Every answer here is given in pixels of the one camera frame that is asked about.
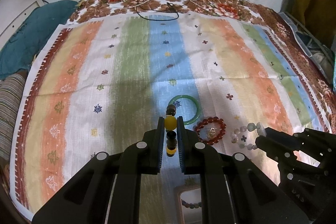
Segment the red bead bracelet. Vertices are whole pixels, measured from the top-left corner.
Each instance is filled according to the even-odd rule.
[[[211,139],[209,141],[206,141],[206,140],[203,140],[200,137],[200,131],[201,131],[202,128],[204,128],[204,126],[206,126],[209,123],[218,123],[219,127],[220,127],[220,132],[213,139]],[[196,131],[196,133],[198,135],[198,140],[200,142],[204,142],[204,143],[207,143],[209,145],[213,145],[214,143],[218,143],[219,140],[221,140],[223,138],[223,136],[225,135],[225,128],[226,128],[226,124],[224,124],[224,120],[219,119],[217,116],[214,116],[214,117],[209,117],[207,119],[204,119],[201,122],[198,122],[197,126],[195,126],[195,128],[194,128],[194,131]]]

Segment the jade bangle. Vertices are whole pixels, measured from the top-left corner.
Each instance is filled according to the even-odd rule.
[[[194,123],[194,122],[197,121],[198,117],[201,115],[201,108],[200,108],[200,105],[199,105],[198,101],[194,97],[191,97],[189,95],[177,95],[177,96],[175,96],[173,99],[171,99],[169,101],[168,105],[174,104],[174,102],[177,99],[181,99],[181,98],[186,98],[186,99],[191,100],[195,104],[195,106],[196,106],[196,114],[189,121],[185,121],[184,122],[184,125],[186,126],[186,125],[192,124],[192,123]]]

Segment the blue cloth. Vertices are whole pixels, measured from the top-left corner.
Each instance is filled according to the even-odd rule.
[[[60,0],[36,8],[0,51],[0,80],[20,69],[29,70],[59,24],[76,10],[76,1]]]

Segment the striped fabric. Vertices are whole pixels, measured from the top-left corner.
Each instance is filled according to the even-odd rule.
[[[21,75],[14,73],[0,85],[0,157],[8,162],[25,82]]]
[[[117,15],[59,26],[27,78],[13,138],[11,197],[32,219],[95,153],[120,153],[141,140],[180,94],[199,101],[199,119],[224,119],[227,134],[214,144],[217,151],[246,154],[278,184],[276,162],[243,145],[254,144],[256,132],[240,133],[238,143],[230,133],[249,122],[288,134],[331,131],[312,90],[268,27],[193,12],[165,22]],[[176,106],[184,119],[196,111],[186,99]],[[160,174],[142,177],[140,223],[177,223],[173,192],[187,181],[197,177],[184,176],[178,156],[164,153]]]

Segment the blue stripe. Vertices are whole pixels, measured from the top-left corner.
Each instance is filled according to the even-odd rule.
[[[170,16],[153,15],[150,19],[171,19]],[[168,102],[176,95],[187,94],[200,101],[195,79],[190,67],[190,60],[185,52],[184,41],[180,32],[179,22],[173,21],[150,21],[150,79],[151,90],[154,102],[155,123],[158,116],[166,114]],[[189,120],[196,113],[194,104],[187,100],[180,100],[181,106],[176,109],[176,117],[183,116],[184,120]],[[186,126],[192,129],[194,124]],[[184,185],[184,180],[188,177],[181,173],[179,167],[179,154],[173,157],[166,155],[166,143],[164,143],[161,179],[163,182],[162,191],[165,193],[165,203],[169,208],[168,212],[174,212],[175,203],[172,202],[172,191],[174,187]],[[177,223],[176,215],[169,214],[172,223]]]
[[[260,26],[253,26],[260,34],[260,36],[264,39],[265,43],[267,44],[267,46],[269,46],[269,48],[272,50],[272,52],[274,53],[274,55],[278,58],[278,60],[281,62],[281,65],[283,66],[283,68],[288,72],[288,74],[291,76],[291,79],[293,81],[293,83],[295,84],[295,88],[298,91],[300,97],[302,98],[306,109],[310,115],[310,119],[312,122],[312,126],[314,129],[316,130],[323,130],[322,125],[320,124],[320,120],[317,116],[317,114],[314,111],[314,107],[311,103],[310,97],[307,94],[305,87],[302,85],[298,75],[293,71],[291,65],[287,62],[287,60],[285,59],[285,57],[279,53],[278,49],[273,45],[273,43],[269,40],[267,34],[264,32],[264,30],[260,27]]]

